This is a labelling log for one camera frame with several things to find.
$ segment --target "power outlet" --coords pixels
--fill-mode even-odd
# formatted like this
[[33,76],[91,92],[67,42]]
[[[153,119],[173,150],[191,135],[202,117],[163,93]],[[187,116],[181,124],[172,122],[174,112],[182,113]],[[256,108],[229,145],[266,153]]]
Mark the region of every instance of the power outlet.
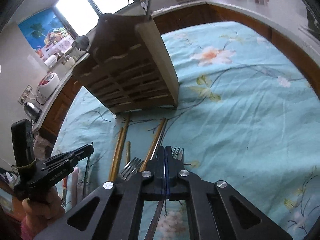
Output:
[[32,90],[32,87],[30,85],[28,85],[26,87],[26,89],[24,90],[24,92],[21,94],[21,96],[19,97],[18,99],[18,102],[23,105],[24,104],[24,101],[27,99],[27,96],[30,94]]

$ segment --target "kitchen counter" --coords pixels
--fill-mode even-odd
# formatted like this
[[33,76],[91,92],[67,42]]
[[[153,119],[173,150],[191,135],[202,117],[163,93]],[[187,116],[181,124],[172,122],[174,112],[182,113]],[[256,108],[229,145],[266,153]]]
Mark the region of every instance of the kitchen counter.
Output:
[[247,2],[247,0],[197,0],[154,11],[152,17],[155,18],[162,14],[201,4],[210,4],[231,9],[269,25],[292,40],[320,65],[319,43],[299,29],[300,25],[308,26],[307,18],[300,15],[295,7],[283,8],[277,4],[276,0],[270,0],[268,5]]
[[52,106],[53,102],[55,101],[55,99],[57,98],[57,96],[59,95],[59,93],[61,92],[61,90],[63,89],[64,85],[68,82],[68,80],[70,79],[70,77],[72,76],[72,70],[73,68],[78,65],[81,61],[83,61],[84,59],[86,59],[86,57],[88,57],[88,53],[85,53],[84,55],[82,55],[76,62],[76,64],[67,72],[67,74],[60,80],[59,86],[56,88],[56,90],[53,92],[52,96],[48,99],[48,101],[45,103],[45,105],[40,106],[42,113],[41,116],[38,120],[38,122],[34,123],[32,126],[32,131],[35,133],[37,131],[40,130],[45,117],[47,116],[47,113],[50,110],[50,107]]

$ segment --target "rice cooker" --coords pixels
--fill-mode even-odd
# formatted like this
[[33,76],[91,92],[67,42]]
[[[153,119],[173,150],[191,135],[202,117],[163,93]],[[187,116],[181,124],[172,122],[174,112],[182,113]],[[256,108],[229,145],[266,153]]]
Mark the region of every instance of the rice cooker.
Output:
[[49,97],[56,90],[60,82],[58,75],[55,72],[47,74],[39,83],[36,90],[37,95],[42,97],[45,100],[48,100]]

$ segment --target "wooden knife rack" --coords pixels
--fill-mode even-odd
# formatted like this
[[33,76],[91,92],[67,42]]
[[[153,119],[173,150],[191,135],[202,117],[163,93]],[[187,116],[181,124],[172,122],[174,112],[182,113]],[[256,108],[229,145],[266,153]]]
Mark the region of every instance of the wooden knife rack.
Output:
[[89,57],[73,74],[111,112],[178,106],[179,83],[154,21],[103,14]]

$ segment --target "finger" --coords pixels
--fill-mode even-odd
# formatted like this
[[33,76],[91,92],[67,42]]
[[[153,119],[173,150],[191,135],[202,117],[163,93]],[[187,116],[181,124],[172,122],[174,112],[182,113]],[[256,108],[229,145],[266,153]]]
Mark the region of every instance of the finger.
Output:
[[57,191],[57,188],[54,186],[52,187],[48,194],[47,194],[47,197],[46,197],[46,201],[49,203],[49,205],[55,201],[56,198],[59,197],[59,194],[58,194],[58,191]]
[[50,208],[46,204],[25,199],[22,201],[24,211],[31,216],[42,216],[50,218]]
[[57,213],[57,215],[56,215],[55,217],[49,219],[49,220],[47,221],[47,225],[49,226],[49,225],[51,225],[52,223],[54,223],[56,220],[58,220],[60,217],[62,217],[62,216],[65,214],[65,212],[66,212],[66,211],[64,210],[63,207],[59,207],[59,208],[58,208],[58,213]]
[[58,197],[56,197],[56,199],[49,205],[51,217],[55,217],[55,216],[59,213],[59,210],[60,210],[60,207],[61,207],[61,203],[62,203],[62,200],[61,200],[61,198],[58,196]]

